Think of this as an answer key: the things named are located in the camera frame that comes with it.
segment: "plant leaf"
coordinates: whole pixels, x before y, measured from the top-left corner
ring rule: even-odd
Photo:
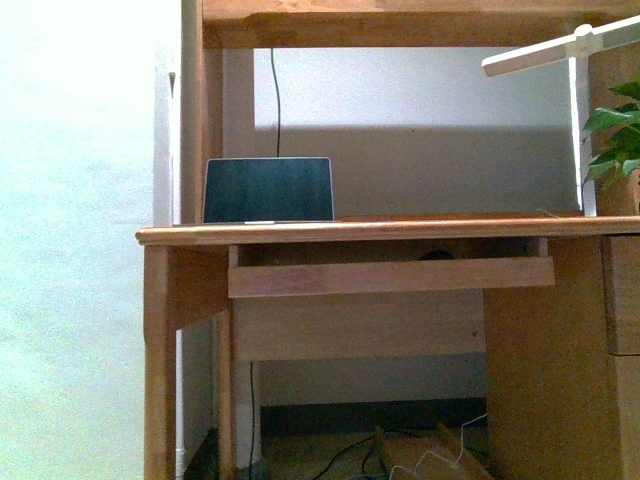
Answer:
[[[640,167],[640,159],[625,160],[622,164],[622,174],[628,177],[631,172]]]
[[[585,182],[590,180],[597,180],[599,178],[604,177],[607,173],[615,170],[616,162],[613,160],[608,160],[605,163],[600,163],[594,165],[593,162],[589,164],[589,172],[587,173],[587,178],[585,178]]]
[[[640,114],[640,112],[618,112],[611,108],[596,108],[589,120],[587,120],[584,129],[589,132],[608,130],[611,127],[633,120],[636,113]]]
[[[603,163],[611,162],[616,159],[618,154],[618,150],[615,148],[610,148],[605,150],[600,155],[593,157],[593,160],[589,163],[589,167],[594,167],[596,165],[602,165]]]
[[[608,140],[612,148],[624,149],[640,158],[640,124],[632,124],[615,132]]]
[[[637,112],[638,104],[634,102],[625,103],[619,107],[614,108],[616,112],[626,113],[626,112]]]
[[[609,90],[618,95],[624,95],[625,97],[640,100],[640,83],[638,82],[623,83],[622,85],[617,85]]]

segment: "baseboard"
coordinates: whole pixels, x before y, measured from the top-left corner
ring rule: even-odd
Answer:
[[[366,432],[375,427],[433,430],[438,422],[456,427],[486,411],[484,398],[262,407],[261,434]]]

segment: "white wall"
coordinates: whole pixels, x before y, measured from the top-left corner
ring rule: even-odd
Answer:
[[[488,79],[481,61],[500,51],[277,49],[281,154],[332,159],[338,215],[575,209],[567,65]],[[269,51],[225,60],[225,155],[275,155]],[[484,375],[481,354],[264,362],[261,395],[264,405],[473,397]]]
[[[0,11],[0,478],[139,479],[162,5]]]

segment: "black cable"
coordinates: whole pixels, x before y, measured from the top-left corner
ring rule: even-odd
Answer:
[[[253,444],[256,441],[256,392],[253,385],[253,362],[249,362],[251,385],[251,448],[249,449],[249,480],[253,480]]]
[[[386,433],[400,433],[400,434],[402,434],[402,435],[406,435],[406,436],[408,436],[408,437],[413,437],[413,438],[422,438],[422,436],[421,436],[421,435],[418,435],[418,434],[413,433],[413,432],[409,432],[409,431],[407,431],[407,430],[385,430],[385,432],[384,432],[384,433],[385,433],[385,434],[386,434]]]
[[[349,450],[351,450],[352,448],[357,447],[358,445],[362,445],[363,443],[367,443],[369,440],[374,440],[376,437],[371,436],[371,437],[367,437],[364,440],[360,440],[359,442],[353,443],[351,445],[349,445],[348,447],[343,448],[342,450],[340,450],[338,453],[335,454],[335,456],[331,459],[331,461],[329,462],[329,464],[324,467],[324,470],[322,470],[318,475],[316,475],[315,477],[313,477],[312,480],[318,480],[320,477],[322,477],[325,473],[327,473],[329,471],[329,469],[331,468],[331,466],[335,463],[335,461],[340,458],[342,455],[344,455],[345,453],[347,453]]]
[[[362,465],[360,466],[360,473],[362,473],[362,475],[366,478],[369,478],[367,476],[367,461],[369,460],[369,458],[371,458],[371,455],[373,455],[373,452],[375,449],[376,449],[376,442],[373,442],[373,444],[371,444],[371,448],[369,449],[365,457],[362,459]]]
[[[278,140],[276,143],[276,157],[280,156],[280,133],[282,130],[282,106],[280,104],[280,87],[278,86],[278,75],[276,75],[276,63],[273,58],[273,48],[271,49],[271,71],[273,72],[273,83],[276,86],[276,98],[278,99]]]

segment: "desk top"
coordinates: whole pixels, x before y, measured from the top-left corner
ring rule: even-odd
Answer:
[[[640,234],[640,217],[479,218],[378,222],[186,225],[142,228],[141,245],[227,246],[495,237],[575,237]]]

